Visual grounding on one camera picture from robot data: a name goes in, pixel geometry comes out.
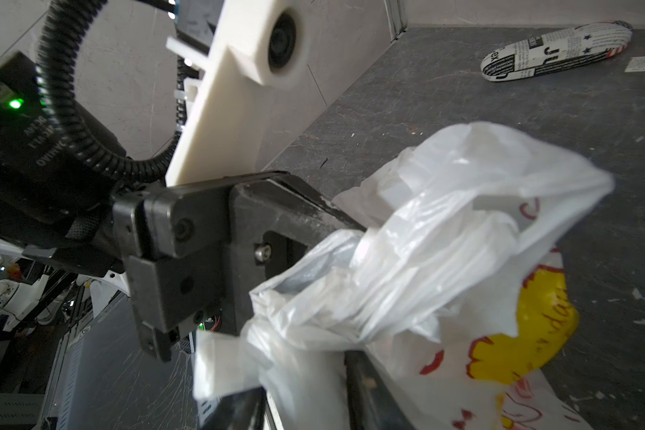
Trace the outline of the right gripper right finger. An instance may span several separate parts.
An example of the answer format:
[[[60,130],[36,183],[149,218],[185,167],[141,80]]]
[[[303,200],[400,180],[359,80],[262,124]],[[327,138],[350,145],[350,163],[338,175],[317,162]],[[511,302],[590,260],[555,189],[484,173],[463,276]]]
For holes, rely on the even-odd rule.
[[[345,365],[351,429],[414,428],[365,352],[347,351]]]

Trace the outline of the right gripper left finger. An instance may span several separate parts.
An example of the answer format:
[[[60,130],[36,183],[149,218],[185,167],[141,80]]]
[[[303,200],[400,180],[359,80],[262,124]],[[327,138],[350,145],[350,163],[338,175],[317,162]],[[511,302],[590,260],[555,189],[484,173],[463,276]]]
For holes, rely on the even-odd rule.
[[[265,423],[266,393],[263,388],[198,401],[198,428],[263,429]]]

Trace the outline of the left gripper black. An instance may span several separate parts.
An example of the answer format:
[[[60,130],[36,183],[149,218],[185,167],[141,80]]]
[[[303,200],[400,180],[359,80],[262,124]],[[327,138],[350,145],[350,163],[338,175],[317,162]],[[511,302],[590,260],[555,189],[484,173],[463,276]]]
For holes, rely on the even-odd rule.
[[[188,186],[150,186],[116,198],[114,235],[143,350],[168,362],[206,317],[239,333],[249,292],[324,238],[358,222],[283,171]]]

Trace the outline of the white printed plastic bag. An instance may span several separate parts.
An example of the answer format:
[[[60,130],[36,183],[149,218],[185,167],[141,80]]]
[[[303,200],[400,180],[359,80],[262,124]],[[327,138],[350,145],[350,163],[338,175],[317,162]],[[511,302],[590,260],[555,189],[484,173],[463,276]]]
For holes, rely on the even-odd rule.
[[[351,423],[344,353],[387,388],[381,426],[584,429],[542,374],[578,326],[557,241],[615,187],[588,159],[503,125],[451,125],[334,203],[334,232],[249,294],[240,335],[201,331],[193,395],[270,392],[288,429]]]

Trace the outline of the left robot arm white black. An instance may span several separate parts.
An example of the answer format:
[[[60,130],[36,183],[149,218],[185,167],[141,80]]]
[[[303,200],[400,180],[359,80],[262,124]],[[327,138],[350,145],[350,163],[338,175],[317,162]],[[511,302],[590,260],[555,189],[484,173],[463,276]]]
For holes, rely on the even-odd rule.
[[[286,172],[174,187],[101,177],[49,125],[33,62],[0,59],[0,239],[66,272],[124,274],[141,347],[157,360],[209,315],[238,333],[252,288],[357,227]]]

